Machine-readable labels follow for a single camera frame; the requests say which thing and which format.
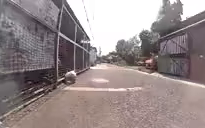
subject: white object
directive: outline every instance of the white object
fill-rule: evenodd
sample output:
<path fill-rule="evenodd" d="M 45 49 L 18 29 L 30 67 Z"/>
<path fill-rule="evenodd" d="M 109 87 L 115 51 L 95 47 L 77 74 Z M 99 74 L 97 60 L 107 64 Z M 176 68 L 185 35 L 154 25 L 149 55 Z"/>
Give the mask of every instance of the white object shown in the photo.
<path fill-rule="evenodd" d="M 75 71 L 69 71 L 65 74 L 66 82 L 73 82 L 75 83 L 76 81 L 76 72 Z"/>

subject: power line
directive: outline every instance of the power line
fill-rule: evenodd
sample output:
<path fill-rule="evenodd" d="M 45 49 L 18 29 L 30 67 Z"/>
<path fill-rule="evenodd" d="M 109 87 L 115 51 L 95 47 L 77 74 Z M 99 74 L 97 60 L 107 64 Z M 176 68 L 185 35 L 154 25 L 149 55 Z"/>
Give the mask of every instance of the power line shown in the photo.
<path fill-rule="evenodd" d="M 90 21 L 89 21 L 89 17 L 88 17 L 87 11 L 86 11 L 86 6 L 84 4 L 84 0 L 82 0 L 82 2 L 83 2 L 83 7 L 84 7 L 84 10 L 85 10 L 85 13 L 86 13 L 87 22 L 89 24 L 90 31 L 91 31 L 91 34 L 92 34 L 92 37 L 93 37 L 93 32 L 92 32 L 92 29 L 91 29 L 91 25 L 90 25 Z"/>

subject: asphalt road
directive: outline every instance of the asphalt road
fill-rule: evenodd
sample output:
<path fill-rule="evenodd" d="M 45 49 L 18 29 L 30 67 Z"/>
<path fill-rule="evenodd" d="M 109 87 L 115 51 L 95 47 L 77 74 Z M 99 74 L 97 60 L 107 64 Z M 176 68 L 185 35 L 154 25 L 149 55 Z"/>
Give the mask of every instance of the asphalt road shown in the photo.
<path fill-rule="evenodd" d="M 103 64 L 13 128 L 205 128 L 205 87 Z"/>

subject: metal gate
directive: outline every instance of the metal gate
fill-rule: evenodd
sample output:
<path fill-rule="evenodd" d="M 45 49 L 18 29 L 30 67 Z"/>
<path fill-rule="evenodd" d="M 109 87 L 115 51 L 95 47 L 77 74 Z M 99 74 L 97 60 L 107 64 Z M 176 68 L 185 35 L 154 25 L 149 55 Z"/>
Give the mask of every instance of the metal gate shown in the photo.
<path fill-rule="evenodd" d="M 177 76 L 189 75 L 188 35 L 162 39 L 158 57 L 158 71 Z"/>

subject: sky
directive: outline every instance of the sky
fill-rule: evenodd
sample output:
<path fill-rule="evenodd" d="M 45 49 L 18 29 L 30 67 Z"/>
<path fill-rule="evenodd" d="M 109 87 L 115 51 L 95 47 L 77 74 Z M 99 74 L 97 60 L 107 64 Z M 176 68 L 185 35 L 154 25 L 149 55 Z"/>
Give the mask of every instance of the sky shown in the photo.
<path fill-rule="evenodd" d="M 143 29 L 150 29 L 156 20 L 162 0 L 68 0 L 81 24 L 89 33 L 93 46 L 101 47 L 102 54 L 115 50 L 120 39 L 129 39 Z M 86 7 L 89 24 L 86 20 Z M 183 16 L 193 16 L 205 10 L 205 0 L 181 0 Z"/>

